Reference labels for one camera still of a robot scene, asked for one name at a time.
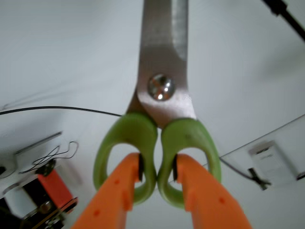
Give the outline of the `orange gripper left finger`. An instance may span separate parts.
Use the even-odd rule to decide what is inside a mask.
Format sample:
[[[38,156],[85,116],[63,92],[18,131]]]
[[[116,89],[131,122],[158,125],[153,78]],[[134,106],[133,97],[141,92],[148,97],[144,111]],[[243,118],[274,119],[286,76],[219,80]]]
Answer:
[[[135,183],[140,181],[140,154],[130,153],[114,169],[73,229],[124,229],[127,212],[132,210]]]

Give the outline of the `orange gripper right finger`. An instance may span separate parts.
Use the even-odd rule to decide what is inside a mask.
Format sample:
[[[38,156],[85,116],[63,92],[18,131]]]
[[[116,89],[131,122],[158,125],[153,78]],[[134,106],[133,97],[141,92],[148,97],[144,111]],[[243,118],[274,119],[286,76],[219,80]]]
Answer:
[[[179,154],[176,164],[184,209],[191,213],[194,229],[252,228],[237,200],[195,159]]]

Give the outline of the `orange black robot base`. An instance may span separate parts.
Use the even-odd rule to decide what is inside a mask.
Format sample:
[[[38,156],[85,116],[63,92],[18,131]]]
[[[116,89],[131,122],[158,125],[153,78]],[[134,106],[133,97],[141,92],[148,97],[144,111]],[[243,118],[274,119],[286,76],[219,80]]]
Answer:
[[[30,181],[8,186],[0,196],[2,229],[61,229],[65,215],[78,204],[55,169],[56,161],[38,168]]]

